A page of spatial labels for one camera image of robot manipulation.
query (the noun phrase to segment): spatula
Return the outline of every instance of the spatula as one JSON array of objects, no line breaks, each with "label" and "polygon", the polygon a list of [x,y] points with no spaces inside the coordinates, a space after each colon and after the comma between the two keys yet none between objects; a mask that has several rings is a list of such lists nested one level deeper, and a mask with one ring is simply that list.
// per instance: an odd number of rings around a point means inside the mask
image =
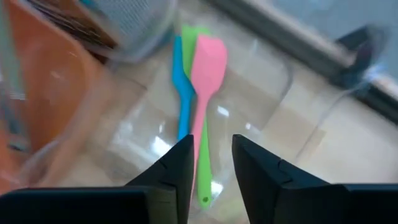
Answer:
[{"label": "spatula", "polygon": [[[193,166],[194,174],[196,174],[197,170],[197,160],[207,104],[210,98],[220,89],[224,79],[227,58],[227,49],[222,40],[206,35],[198,36],[191,72],[192,85],[198,98],[192,129],[195,159]],[[192,189],[194,186],[195,175],[193,176]]]},{"label": "spatula", "polygon": [[172,81],[180,95],[180,121],[178,123],[178,140],[189,134],[189,118],[192,96],[195,94],[191,81],[184,74],[182,65],[182,39],[176,36],[174,40]]},{"label": "spatula", "polygon": [[[210,31],[202,27],[182,27],[182,61],[184,72],[189,79],[191,78],[192,62],[195,54],[197,38],[200,34],[210,35]],[[203,123],[203,131],[201,134],[197,177],[198,201],[202,208],[207,208],[212,201],[211,180],[213,179],[213,176],[211,174],[206,118]]]}]

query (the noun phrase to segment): clear plastic container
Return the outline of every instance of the clear plastic container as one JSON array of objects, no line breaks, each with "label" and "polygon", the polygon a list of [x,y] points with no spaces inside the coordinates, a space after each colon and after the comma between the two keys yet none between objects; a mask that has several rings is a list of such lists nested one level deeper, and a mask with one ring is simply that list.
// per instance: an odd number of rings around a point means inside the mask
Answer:
[{"label": "clear plastic container", "polygon": [[[195,192],[190,223],[248,222],[233,134],[330,182],[394,180],[393,125],[202,1],[181,1],[178,13],[182,23],[209,28],[229,51],[224,83],[207,111],[213,203],[200,209]],[[62,134],[24,161],[14,188],[122,186],[150,167],[177,142],[171,58],[168,45],[139,64],[108,62]],[[102,113],[96,108],[108,97]]]}]

